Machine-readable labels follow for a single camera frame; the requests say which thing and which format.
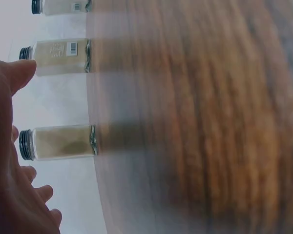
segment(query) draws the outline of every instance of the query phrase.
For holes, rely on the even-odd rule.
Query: finger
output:
[[[15,142],[16,139],[19,137],[19,131],[15,126],[12,126],[12,141]]]
[[[50,185],[44,185],[40,188],[36,188],[35,190],[44,203],[50,200],[50,198],[53,196],[53,188]]]
[[[4,72],[10,84],[11,94],[25,87],[34,76],[37,64],[34,60],[19,60],[7,64]]]
[[[21,166],[21,170],[23,171],[25,176],[28,178],[30,183],[32,183],[33,180],[36,178],[36,175],[37,175],[36,169],[33,168],[32,166],[28,166],[28,167]]]
[[[57,224],[57,226],[59,228],[60,224],[62,222],[62,213],[61,213],[61,211],[59,211],[58,209],[53,209],[53,210],[51,210],[51,214],[52,214],[52,216],[53,216],[53,218],[54,218],[54,220],[55,220],[55,222],[56,222],[56,224]]]

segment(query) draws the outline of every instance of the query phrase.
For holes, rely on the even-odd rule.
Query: hand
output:
[[[61,212],[45,203],[53,189],[34,189],[33,167],[21,167],[14,146],[19,132],[12,126],[12,96],[33,77],[36,62],[0,61],[0,234],[58,234]]]

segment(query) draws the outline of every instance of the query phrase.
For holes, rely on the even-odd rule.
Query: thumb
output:
[[[7,63],[4,72],[10,84],[12,96],[25,87],[35,74],[37,64],[34,60],[19,60]]]

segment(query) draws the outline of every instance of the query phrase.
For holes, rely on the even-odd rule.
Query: beige powder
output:
[[[37,76],[85,73],[88,61],[88,39],[39,41],[32,49],[32,59],[37,62]],[[70,54],[71,43],[77,43],[77,54]]]
[[[94,155],[89,125],[40,128],[33,134],[37,160]]]

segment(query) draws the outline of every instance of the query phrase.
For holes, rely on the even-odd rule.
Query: barcode label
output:
[[[82,10],[81,3],[73,3],[72,4],[72,12],[80,12]]]
[[[66,49],[66,55],[67,56],[76,56],[77,55],[77,42],[68,42],[67,43],[67,49]]]

